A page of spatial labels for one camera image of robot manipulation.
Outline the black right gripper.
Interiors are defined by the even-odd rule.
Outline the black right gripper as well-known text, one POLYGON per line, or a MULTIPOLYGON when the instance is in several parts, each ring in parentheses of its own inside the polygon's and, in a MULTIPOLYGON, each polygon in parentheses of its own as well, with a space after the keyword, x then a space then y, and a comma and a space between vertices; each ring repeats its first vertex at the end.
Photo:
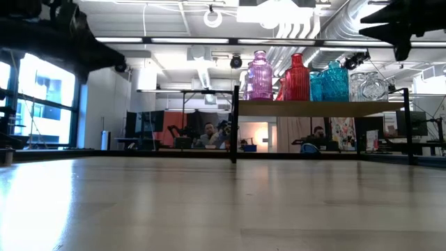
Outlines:
MULTIPOLYGON (((363 17, 360 22, 374 24, 407 20, 413 9, 417 37, 422 37, 428 31, 445 30, 445 0, 389 0, 385 7, 363 17)), ((412 34, 399 24, 371 26, 360 29, 358 33, 391 44, 396 61, 405 61, 412 49, 412 34)))

